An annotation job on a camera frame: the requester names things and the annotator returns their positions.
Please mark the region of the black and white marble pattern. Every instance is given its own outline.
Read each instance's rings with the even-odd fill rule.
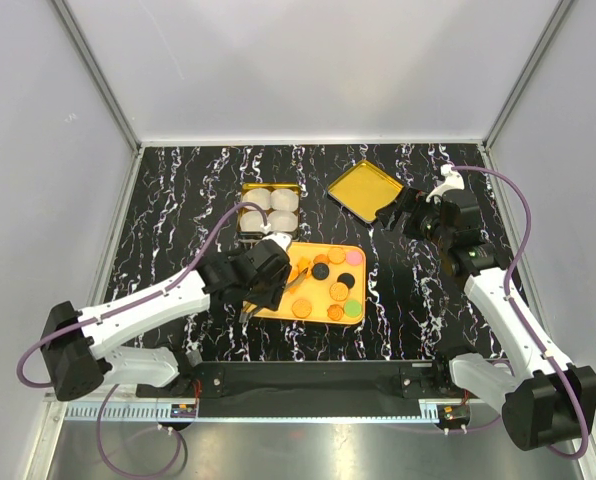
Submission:
[[[499,356],[500,345],[481,314],[441,272],[433,245],[385,232],[377,224],[368,228],[327,196],[328,186],[362,159],[426,190],[440,180],[440,167],[447,162],[483,164],[477,145],[471,144],[147,148],[107,301],[187,265],[223,212],[239,200],[243,183],[293,182],[302,189],[302,241],[364,249],[366,315],[350,327],[261,319],[241,325],[239,309],[225,306],[173,321],[133,344],[200,348],[205,360],[217,361],[409,360],[433,357],[441,338],[462,338],[486,357]],[[488,179],[465,177],[482,208],[483,234],[509,251]],[[235,246],[234,219],[213,248]]]

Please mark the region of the tray with discs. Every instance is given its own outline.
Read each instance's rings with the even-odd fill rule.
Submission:
[[[306,274],[284,293],[277,311],[264,309],[257,317],[341,325],[362,321],[367,286],[362,249],[294,242],[287,253],[292,266],[288,282]]]

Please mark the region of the pink disc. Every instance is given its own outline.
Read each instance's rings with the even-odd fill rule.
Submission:
[[[347,263],[349,265],[360,265],[362,263],[362,254],[357,250],[352,250],[351,252],[347,253]]]

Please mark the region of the white round object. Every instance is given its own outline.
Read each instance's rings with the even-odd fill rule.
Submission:
[[[271,192],[266,188],[254,188],[243,195],[242,201],[255,203],[263,210],[269,210],[271,208]]]
[[[298,228],[298,217],[291,212],[276,210],[269,214],[272,232],[293,232]]]
[[[288,188],[279,188],[271,192],[271,208],[285,212],[298,210],[298,195]]]
[[[262,232],[262,215],[260,212],[245,212],[240,217],[241,232]]]

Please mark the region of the orange tray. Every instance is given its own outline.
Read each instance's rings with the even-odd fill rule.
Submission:
[[[365,316],[365,289],[367,287],[367,258],[362,249],[349,245],[294,242],[291,244],[291,247],[289,247],[287,253],[289,254],[292,267],[297,267],[298,262],[302,258],[306,258],[312,262],[309,267],[311,269],[314,258],[320,254],[327,255],[332,247],[342,248],[345,255],[349,252],[358,252],[362,255],[362,261],[359,265],[350,265],[346,260],[338,265],[329,262],[329,276],[324,280],[316,280],[313,275],[311,275],[310,270],[310,275],[298,285],[293,293],[289,290],[284,293],[277,311],[272,312],[271,310],[264,309],[256,316],[261,318],[277,318],[281,320],[299,320],[303,322],[320,322],[341,325],[355,325],[361,322]],[[349,296],[345,300],[335,301],[329,295],[329,289],[337,282],[338,276],[342,273],[350,273],[353,275],[355,284],[349,289]],[[311,303],[311,314],[306,318],[299,318],[292,312],[292,305],[298,299],[305,299]],[[345,313],[342,318],[337,321],[329,318],[327,309],[330,306],[337,304],[344,310],[345,304],[349,300],[355,300],[360,303],[361,312],[358,316],[352,318]]]

